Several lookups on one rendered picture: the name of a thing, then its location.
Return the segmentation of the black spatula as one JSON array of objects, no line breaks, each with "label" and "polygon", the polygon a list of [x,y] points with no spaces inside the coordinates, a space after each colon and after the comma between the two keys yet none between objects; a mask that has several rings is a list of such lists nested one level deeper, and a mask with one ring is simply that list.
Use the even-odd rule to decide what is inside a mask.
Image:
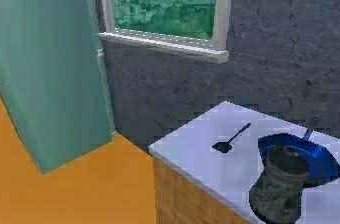
[{"label": "black spatula", "polygon": [[212,148],[221,152],[221,153],[228,153],[233,146],[231,145],[231,142],[242,132],[244,132],[246,129],[248,129],[251,126],[250,123],[247,123],[245,126],[243,126],[233,137],[231,137],[228,141],[225,142],[216,142]]}]

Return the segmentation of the wooden counter with white top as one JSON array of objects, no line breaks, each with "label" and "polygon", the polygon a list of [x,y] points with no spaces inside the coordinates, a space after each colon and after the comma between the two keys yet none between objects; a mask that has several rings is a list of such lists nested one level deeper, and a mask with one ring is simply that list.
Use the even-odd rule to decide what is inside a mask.
[{"label": "wooden counter with white top", "polygon": [[[212,148],[243,126],[228,153]],[[263,224],[252,212],[248,194],[263,170],[258,139],[276,133],[302,137],[302,126],[224,101],[149,146],[150,153],[180,172],[251,224]],[[326,147],[340,164],[340,139],[313,132],[310,140]],[[303,191],[296,224],[340,224],[340,178]]]}]

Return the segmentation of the white framed window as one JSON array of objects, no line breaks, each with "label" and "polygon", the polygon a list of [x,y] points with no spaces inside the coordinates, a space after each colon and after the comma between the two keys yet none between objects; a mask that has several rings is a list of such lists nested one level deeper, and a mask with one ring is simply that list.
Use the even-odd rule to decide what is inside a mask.
[{"label": "white framed window", "polygon": [[231,0],[102,0],[102,40],[224,63]]}]

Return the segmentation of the green fridge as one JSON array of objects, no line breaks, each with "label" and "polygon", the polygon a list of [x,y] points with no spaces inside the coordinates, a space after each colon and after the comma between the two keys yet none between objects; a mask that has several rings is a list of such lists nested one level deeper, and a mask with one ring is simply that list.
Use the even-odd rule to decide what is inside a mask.
[{"label": "green fridge", "polygon": [[0,0],[0,97],[46,174],[116,132],[98,0]]}]

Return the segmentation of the blue pan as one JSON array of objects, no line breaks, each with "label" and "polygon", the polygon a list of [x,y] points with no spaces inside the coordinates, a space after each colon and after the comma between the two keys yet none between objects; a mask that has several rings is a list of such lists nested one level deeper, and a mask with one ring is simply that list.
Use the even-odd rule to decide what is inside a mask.
[{"label": "blue pan", "polygon": [[312,129],[307,129],[303,137],[289,133],[260,137],[258,149],[262,163],[266,164],[267,153],[273,145],[285,145],[297,151],[309,165],[310,173],[303,184],[305,188],[318,187],[339,179],[340,164],[326,147],[309,140],[312,132]]}]

